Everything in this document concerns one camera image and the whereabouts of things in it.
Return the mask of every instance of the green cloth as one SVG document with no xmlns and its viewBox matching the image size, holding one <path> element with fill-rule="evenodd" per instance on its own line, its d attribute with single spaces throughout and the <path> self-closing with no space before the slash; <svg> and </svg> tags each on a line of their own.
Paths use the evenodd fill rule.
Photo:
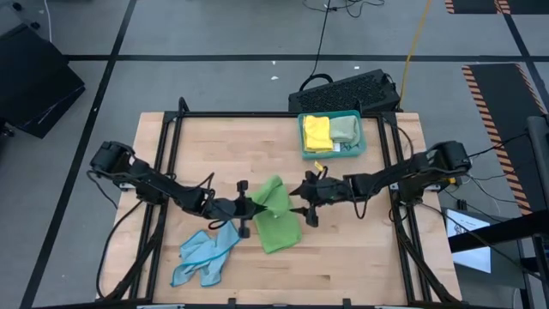
<svg viewBox="0 0 549 309">
<path fill-rule="evenodd" d="M 329 137 L 334 142 L 346 142 L 354 147 L 360 141 L 359 122 L 356 116 L 343 116 L 329 120 Z"/>
<path fill-rule="evenodd" d="M 289 248 L 301 240 L 299 219 L 289 211 L 293 204 L 278 175 L 271 177 L 259 191 L 251 193 L 249 197 L 254 203 L 267 207 L 267 210 L 254 215 L 265 253 Z"/>
</svg>

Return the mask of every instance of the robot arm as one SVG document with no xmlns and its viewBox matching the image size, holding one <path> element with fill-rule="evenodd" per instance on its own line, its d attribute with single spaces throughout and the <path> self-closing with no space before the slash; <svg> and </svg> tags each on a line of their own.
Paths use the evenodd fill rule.
<svg viewBox="0 0 549 309">
<path fill-rule="evenodd" d="M 136 158 L 130 146 L 119 142 L 103 142 L 90 165 L 96 175 L 111 180 L 115 185 L 129 183 L 135 186 L 137 198 L 144 202 L 160 204 L 169 197 L 184 212 L 204 219 L 249 220 L 265 210 L 262 205 L 245 197 L 246 181 L 238 182 L 239 196 L 235 200 L 214 198 L 215 190 L 209 188 L 209 185 L 208 188 L 180 185 L 168 175 L 151 168 L 147 162 Z"/>
<path fill-rule="evenodd" d="M 441 142 L 425 152 L 413 154 L 374 174 L 344 175 L 343 179 L 326 177 L 323 173 L 305 173 L 300 187 L 290 195 L 300 195 L 309 208 L 295 209 L 305 216 L 307 224 L 317 227 L 316 207 L 339 202 L 366 202 L 382 188 L 398 184 L 399 201 L 406 205 L 422 203 L 423 191 L 442 179 L 462 176 L 471 168 L 471 161 L 460 142 Z"/>
</svg>

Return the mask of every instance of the yellow cable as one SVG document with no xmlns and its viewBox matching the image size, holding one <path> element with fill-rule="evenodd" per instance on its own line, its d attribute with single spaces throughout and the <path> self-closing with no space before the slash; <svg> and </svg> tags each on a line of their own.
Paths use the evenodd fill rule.
<svg viewBox="0 0 549 309">
<path fill-rule="evenodd" d="M 418 30 L 416 30 L 415 36 L 413 37 L 412 48 L 410 48 L 410 52 L 406 57 L 406 64 L 404 64 L 404 73 L 402 74 L 401 101 L 398 103 L 398 108 L 401 107 L 402 101 L 404 100 L 404 94 L 406 93 L 406 77 L 408 73 L 408 65 L 410 64 L 410 58 L 413 56 L 415 46 L 418 44 L 419 34 L 421 33 L 421 28 L 423 28 L 423 24 L 425 23 L 425 18 L 427 17 L 427 12 L 429 12 L 430 6 L 431 0 L 427 0 L 425 10 L 423 11 L 423 15 L 421 16 L 421 20 L 419 21 Z"/>
</svg>

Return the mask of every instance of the black cable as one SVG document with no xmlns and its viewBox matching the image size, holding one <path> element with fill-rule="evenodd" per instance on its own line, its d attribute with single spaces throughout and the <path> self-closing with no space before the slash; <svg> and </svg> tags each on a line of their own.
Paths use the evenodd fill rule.
<svg viewBox="0 0 549 309">
<path fill-rule="evenodd" d="M 112 206 L 114 207 L 114 209 L 118 209 L 118 205 L 112 200 L 112 198 L 110 198 L 110 197 L 106 194 L 106 192 L 105 192 L 105 191 L 103 190 L 103 188 L 101 187 L 100 183 L 99 183 L 96 179 L 94 179 L 94 178 L 92 177 L 92 174 L 97 175 L 94 171 L 87 171 L 87 172 L 86 172 L 87 177 L 88 177 L 90 180 L 92 180 L 92 182 L 97 186 L 97 189 L 100 190 L 101 194 L 103 194 L 103 197 L 105 197 L 109 202 L 111 202 L 111 204 L 112 204 Z"/>
<path fill-rule="evenodd" d="M 524 162 L 524 163 L 522 163 L 522 164 L 518 164 L 517 167 L 513 167 L 513 171 L 516 172 L 516 171 L 518 171 L 519 169 L 521 169 L 521 168 L 523 168 L 523 167 L 525 167 L 525 166 L 527 166 L 527 165 L 532 164 L 532 162 L 534 162 L 534 161 L 535 161 L 535 159 L 532 159 L 532 160 L 528 160 L 528 161 L 526 161 L 526 162 Z M 475 179 L 475 180 L 478 180 L 478 181 L 487 181 L 487 180 L 491 180 L 491 179 L 502 178 L 502 177 L 505 177 L 505 176 L 507 176 L 507 174 L 504 173 L 504 174 L 501 174 L 501 175 L 491 176 L 491 177 L 484 178 L 484 179 L 480 179 L 480 178 L 476 178 L 476 177 L 472 177 L 472 176 L 469 177 L 469 178 Z"/>
<path fill-rule="evenodd" d="M 357 15 L 353 15 L 351 14 L 349 7 L 353 6 L 356 3 L 360 3 L 359 13 Z M 385 0 L 380 0 L 379 3 L 371 3 L 366 0 L 345 0 L 345 10 L 347 11 L 347 14 L 352 18 L 360 18 L 360 16 L 362 15 L 362 8 L 364 7 L 365 4 L 370 4 L 373 6 L 383 6 L 385 5 Z"/>
<path fill-rule="evenodd" d="M 497 198 L 497 197 L 494 197 L 492 194 L 486 192 L 486 190 L 484 190 L 484 188 L 477 182 L 476 179 L 471 179 L 475 185 L 477 185 L 479 187 L 479 189 L 481 191 L 484 192 L 484 194 L 486 194 L 488 197 L 491 197 L 493 199 L 495 199 L 496 201 L 499 201 L 499 202 L 506 202 L 506 203 L 515 203 L 515 204 L 518 204 L 516 201 L 511 201 L 511 200 L 504 200 L 504 199 L 501 199 L 501 198 Z"/>
<path fill-rule="evenodd" d="M 480 151 L 480 152 L 478 152 L 478 153 L 476 153 L 476 154 L 471 154 L 468 158 L 474 157 L 474 156 L 476 156 L 476 155 L 485 154 L 485 153 L 487 153 L 488 151 L 493 150 L 493 149 L 502 148 L 506 143 L 511 142 L 511 141 L 513 141 L 513 140 L 516 140 L 516 139 L 519 138 L 519 137 L 523 137 L 523 136 L 526 136 L 526 135 L 527 135 L 526 133 L 522 133 L 521 135 L 513 136 L 512 138 L 508 138 L 508 139 L 506 139 L 506 140 L 504 140 L 504 141 L 502 141 L 502 142 L 499 142 L 498 145 L 495 145 L 495 146 L 492 146 L 492 147 L 490 147 L 490 148 L 488 148 L 488 149 L 482 150 L 482 151 Z"/>
<path fill-rule="evenodd" d="M 404 134 L 404 136 L 406 137 L 406 139 L 408 140 L 408 143 L 410 144 L 410 158 L 413 156 L 413 154 L 415 154 L 414 150 L 413 150 L 413 144 L 412 144 L 412 139 L 410 138 L 410 136 L 406 133 L 406 131 L 404 131 L 401 127 L 399 127 L 397 124 L 393 124 L 391 123 L 388 119 L 386 119 L 385 117 L 383 117 L 383 120 L 390 126 L 392 127 L 395 127 L 397 130 L 399 130 L 400 132 L 402 132 L 402 134 Z M 364 211 L 363 211 L 363 215 L 362 217 L 359 217 L 359 219 L 363 219 L 364 218 L 364 214 L 366 212 L 366 208 L 368 207 L 368 200 L 370 199 L 372 193 L 374 192 L 374 190 L 376 189 L 376 185 L 379 184 L 380 182 L 382 182 L 382 180 L 385 180 L 387 177 L 389 177 L 391 175 L 385 175 L 385 177 L 381 177 L 380 179 L 378 179 L 370 188 L 370 191 L 368 192 L 368 195 L 366 196 L 366 200 L 364 201 Z"/>
<path fill-rule="evenodd" d="M 494 247 L 493 245 L 490 245 L 488 244 L 487 241 L 485 241 L 484 239 L 482 239 L 479 235 L 477 235 L 475 232 L 472 232 L 470 230 L 468 230 L 466 227 L 464 227 L 462 224 L 458 223 L 456 220 L 454 220 L 454 218 L 451 218 L 449 216 L 447 216 L 444 212 L 432 207 L 432 206 L 429 206 L 427 204 L 424 204 L 424 203 L 421 203 L 420 205 L 423 205 L 429 209 L 432 209 L 436 212 L 438 212 L 442 217 L 443 219 L 450 219 L 451 221 L 453 221 L 458 227 L 461 227 L 466 233 L 469 233 L 471 236 L 475 237 L 480 243 L 482 243 L 482 245 L 485 245 L 487 247 L 490 247 L 492 250 L 494 250 L 496 253 L 498 253 L 499 255 L 501 255 L 503 258 L 505 258 L 506 260 L 508 260 L 509 262 L 511 262 L 513 265 L 515 265 L 519 270 L 521 270 L 522 272 L 526 273 L 526 274 L 529 274 L 531 275 L 532 277 L 540 280 L 543 284 L 547 284 L 547 282 L 545 280 L 543 280 L 543 278 L 541 276 L 538 276 L 536 275 L 534 272 L 530 271 L 530 270 L 527 270 L 526 268 L 522 267 L 519 263 L 515 262 L 511 257 L 507 256 L 505 253 L 501 252 L 498 248 Z"/>
<path fill-rule="evenodd" d="M 389 209 L 389 220 L 393 223 L 396 223 L 395 218 L 394 218 L 394 216 L 392 216 L 392 214 L 393 214 L 393 208 L 391 207 Z M 406 220 L 406 218 L 408 218 L 408 212 L 406 212 L 406 214 L 404 214 L 404 216 L 401 218 L 401 221 L 398 222 L 398 223 L 403 223 Z"/>
<path fill-rule="evenodd" d="M 210 173 L 200 184 L 195 185 L 194 187 L 187 188 L 184 191 L 196 190 L 196 189 L 200 188 L 201 186 L 203 186 L 204 184 L 206 184 L 206 182 L 208 182 L 207 189 L 209 189 L 211 187 L 211 184 L 212 184 L 212 179 L 214 179 L 214 175 L 215 175 L 215 173 Z"/>
<path fill-rule="evenodd" d="M 97 276 L 95 277 L 95 291 L 97 292 L 97 295 L 100 298 L 105 298 L 103 293 L 101 292 L 101 286 L 100 286 L 100 279 L 101 279 L 101 271 L 103 270 L 103 263 L 105 262 L 105 256 L 106 256 L 106 250 L 109 247 L 109 243 L 111 242 L 111 237 L 114 234 L 114 232 L 117 230 L 118 226 L 120 226 L 120 223 L 124 221 L 126 218 L 128 218 L 134 211 L 136 211 L 137 207 L 141 205 L 143 201 L 139 201 L 134 207 L 132 207 L 125 215 L 118 220 L 118 222 L 112 227 L 111 232 L 109 233 L 109 236 L 106 238 L 105 246 L 103 247 L 103 253 L 101 254 L 101 260 L 100 260 L 100 266 L 97 269 Z"/>
<path fill-rule="evenodd" d="M 354 214 L 360 220 L 364 219 L 364 217 L 366 216 L 366 202 L 364 203 L 364 208 L 362 208 L 362 215 L 359 215 L 359 207 L 357 206 L 357 198 L 354 196 L 353 188 L 351 188 L 351 186 L 347 183 L 345 183 L 345 186 L 351 192 L 351 197 L 353 198 Z"/>
<path fill-rule="evenodd" d="M 344 6 L 333 6 L 333 7 L 329 7 L 327 6 L 326 9 L 318 9 L 318 8 L 313 8 L 311 6 L 309 6 L 309 4 L 307 4 L 307 0 L 302 0 L 301 3 L 303 4 L 303 6 L 305 6 L 307 9 L 312 9 L 312 10 L 315 10 L 315 11 L 318 11 L 318 12 L 326 12 L 326 11 L 334 11 L 334 12 L 337 12 L 338 9 L 348 9 L 352 6 L 354 6 L 354 4 L 357 4 L 357 3 L 362 3 L 360 4 L 361 8 L 360 8 L 360 12 L 362 11 L 362 5 L 364 4 L 370 4 L 370 5 L 373 5 L 373 6 L 383 6 L 385 4 L 385 0 L 380 0 L 379 3 L 371 3 L 371 2 L 368 2 L 366 0 L 358 0 L 358 1 L 349 1 L 351 4 L 348 4 L 346 3 L 346 5 Z"/>
<path fill-rule="evenodd" d="M 320 34 L 320 42 L 318 43 L 318 51 L 317 51 L 317 58 L 315 59 L 315 67 L 313 68 L 311 75 L 309 77 L 315 75 L 315 72 L 317 71 L 318 59 L 320 58 L 320 50 L 323 47 L 324 30 L 326 29 L 326 20 L 328 20 L 328 12 L 329 12 L 329 9 L 326 9 L 326 12 L 324 13 L 323 31 Z"/>
<path fill-rule="evenodd" d="M 223 226 L 226 225 L 228 221 L 223 221 L 223 220 L 213 220 L 211 221 L 209 224 L 208 224 L 208 229 L 211 229 L 212 231 L 216 230 L 216 229 L 219 229 L 219 228 L 222 228 Z"/>
<path fill-rule="evenodd" d="M 460 200 L 459 198 L 454 197 L 454 195 L 452 195 L 453 192 L 450 193 L 450 192 L 448 192 L 448 191 L 446 191 L 446 190 L 443 190 L 443 192 L 446 193 L 446 194 L 448 194 L 448 195 L 451 196 L 452 198 L 454 198 L 456 201 L 459 201 L 459 200 Z M 465 204 L 466 204 L 468 207 L 470 207 L 470 208 L 472 208 L 472 209 L 475 209 L 476 211 L 480 212 L 482 215 L 485 215 L 485 216 L 487 216 L 488 218 L 490 218 L 490 219 L 492 219 L 492 220 L 494 220 L 494 221 L 503 222 L 503 221 L 501 221 L 501 220 L 499 220 L 499 219 L 496 219 L 496 218 L 492 217 L 491 215 L 488 215 L 486 212 L 484 212 L 484 211 L 478 209 L 477 207 L 474 207 L 474 206 L 471 205 L 470 203 L 465 202 Z"/>
</svg>

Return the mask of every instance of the gray cloth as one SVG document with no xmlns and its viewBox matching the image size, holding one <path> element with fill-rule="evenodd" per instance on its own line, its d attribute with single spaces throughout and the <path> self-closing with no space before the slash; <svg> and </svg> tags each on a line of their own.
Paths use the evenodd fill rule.
<svg viewBox="0 0 549 309">
<path fill-rule="evenodd" d="M 354 147 L 360 141 L 359 122 L 356 116 L 343 116 L 329 120 L 329 137 L 334 142 L 346 142 Z"/>
</svg>

